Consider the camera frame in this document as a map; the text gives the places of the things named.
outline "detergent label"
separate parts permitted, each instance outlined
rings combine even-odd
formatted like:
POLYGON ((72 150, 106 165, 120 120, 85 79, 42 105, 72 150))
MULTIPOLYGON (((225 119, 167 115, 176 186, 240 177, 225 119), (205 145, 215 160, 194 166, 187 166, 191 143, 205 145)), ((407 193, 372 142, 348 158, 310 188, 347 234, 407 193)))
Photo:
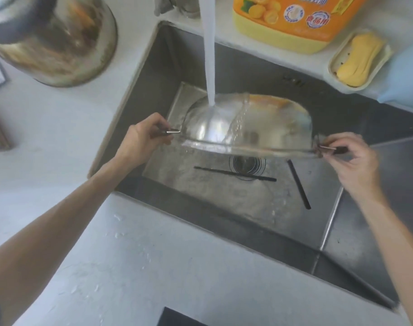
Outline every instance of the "detergent label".
POLYGON ((303 7, 298 4, 290 5, 288 8, 285 9, 283 16, 285 20, 290 23, 296 23, 303 18, 305 15, 305 11, 303 7))
POLYGON ((233 10, 264 27, 331 41, 366 0, 234 0, 233 10))
POLYGON ((326 25, 330 20, 330 15, 325 11, 316 11, 306 18, 306 23, 310 28, 318 29, 326 25))

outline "yellow tag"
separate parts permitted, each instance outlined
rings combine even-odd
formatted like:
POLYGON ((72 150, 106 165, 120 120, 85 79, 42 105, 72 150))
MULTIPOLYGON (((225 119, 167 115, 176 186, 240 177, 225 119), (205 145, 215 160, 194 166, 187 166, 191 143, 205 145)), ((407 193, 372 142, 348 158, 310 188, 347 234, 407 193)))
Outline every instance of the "yellow tag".
POLYGON ((354 0, 339 0, 338 4, 333 8, 332 14, 333 13, 339 13, 339 14, 343 15, 345 10, 348 9, 348 7, 350 6, 350 4, 353 1, 354 0))

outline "soap dish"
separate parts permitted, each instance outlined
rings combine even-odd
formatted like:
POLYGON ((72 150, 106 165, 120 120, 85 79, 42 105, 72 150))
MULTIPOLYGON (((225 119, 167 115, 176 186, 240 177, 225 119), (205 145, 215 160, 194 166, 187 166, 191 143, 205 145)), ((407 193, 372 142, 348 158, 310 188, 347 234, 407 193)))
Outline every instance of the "soap dish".
POLYGON ((360 87, 351 87, 339 81, 338 77, 336 76, 336 71, 339 67, 345 63, 350 55, 352 50, 351 41, 352 39, 362 33, 372 32, 370 29, 357 29, 352 32, 340 45, 334 56, 330 59, 328 66, 324 69, 323 78, 324 80, 330 84, 332 87, 339 90, 341 93, 344 94, 351 94, 355 93, 359 90, 363 90, 371 83, 372 79, 375 77, 377 72, 382 68, 384 63, 386 63, 389 58, 394 54, 391 46, 389 43, 386 43, 377 56, 374 58, 371 68, 369 70, 369 76, 366 82, 360 87))

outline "running water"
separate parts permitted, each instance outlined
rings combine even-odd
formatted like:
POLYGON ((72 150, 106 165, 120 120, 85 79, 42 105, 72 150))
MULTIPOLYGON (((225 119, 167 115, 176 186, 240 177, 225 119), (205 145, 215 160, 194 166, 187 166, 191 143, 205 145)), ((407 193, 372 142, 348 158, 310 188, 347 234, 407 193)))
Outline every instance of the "running water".
POLYGON ((208 103, 215 104, 215 0, 199 0, 200 16, 203 26, 203 44, 205 47, 205 73, 208 103))

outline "person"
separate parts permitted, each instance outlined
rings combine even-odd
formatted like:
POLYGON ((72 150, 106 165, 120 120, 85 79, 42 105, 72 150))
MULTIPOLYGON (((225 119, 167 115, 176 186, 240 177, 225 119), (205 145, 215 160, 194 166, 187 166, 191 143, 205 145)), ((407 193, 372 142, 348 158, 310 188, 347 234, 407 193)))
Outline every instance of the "person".
MULTIPOLYGON (((98 208, 131 170, 146 162, 172 136, 158 113, 129 127, 116 155, 83 185, 0 246, 0 326, 12 325, 36 300, 98 208)), ((376 153, 353 133, 329 136, 325 144, 346 146, 349 162, 332 155, 344 188, 365 216, 382 252, 400 300, 413 324, 413 235, 390 209, 380 188, 376 153)))

